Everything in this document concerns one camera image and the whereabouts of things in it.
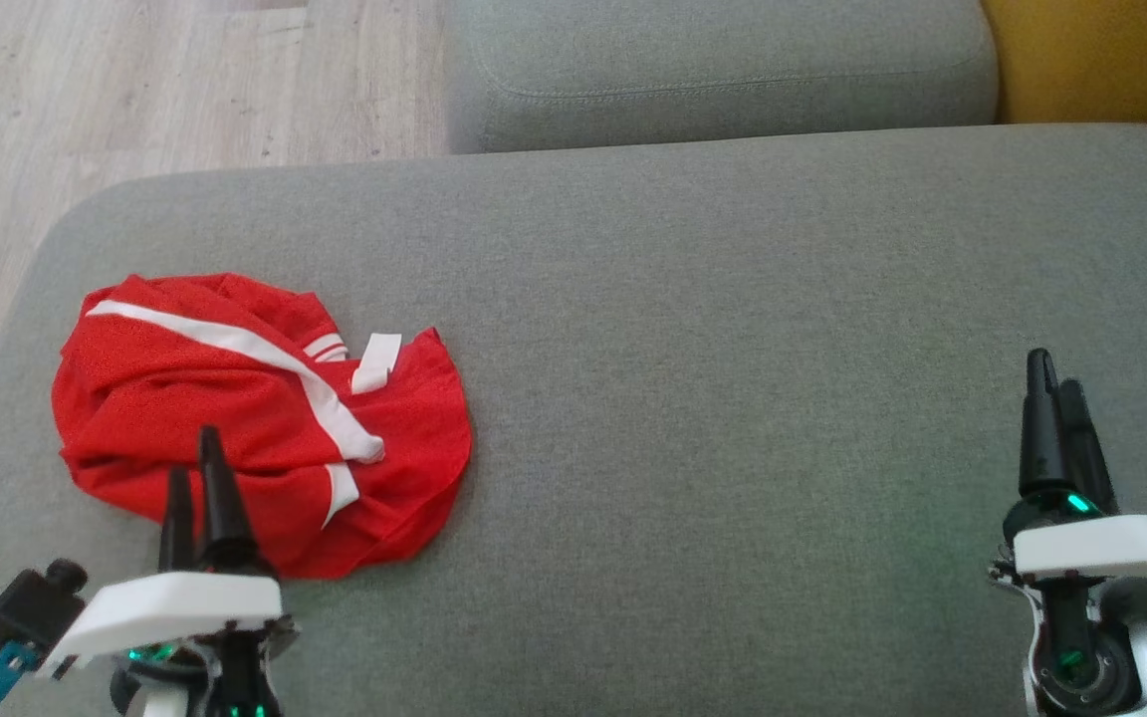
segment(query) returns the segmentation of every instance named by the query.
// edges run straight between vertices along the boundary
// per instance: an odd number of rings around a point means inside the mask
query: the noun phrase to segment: fabric upholstery
[[[291,583],[290,714],[1022,714],[986,584],[1024,353],[1086,385],[1147,512],[1147,126],[477,155],[126,184],[41,246],[0,344],[0,590],[154,568],[70,485],[84,291],[231,271],[346,341],[442,332],[475,452],[418,560]],[[108,668],[3,711],[109,714]]]
[[[1147,123],[1147,1],[985,0],[1009,123]]]
[[[466,151],[991,123],[976,0],[458,0]]]

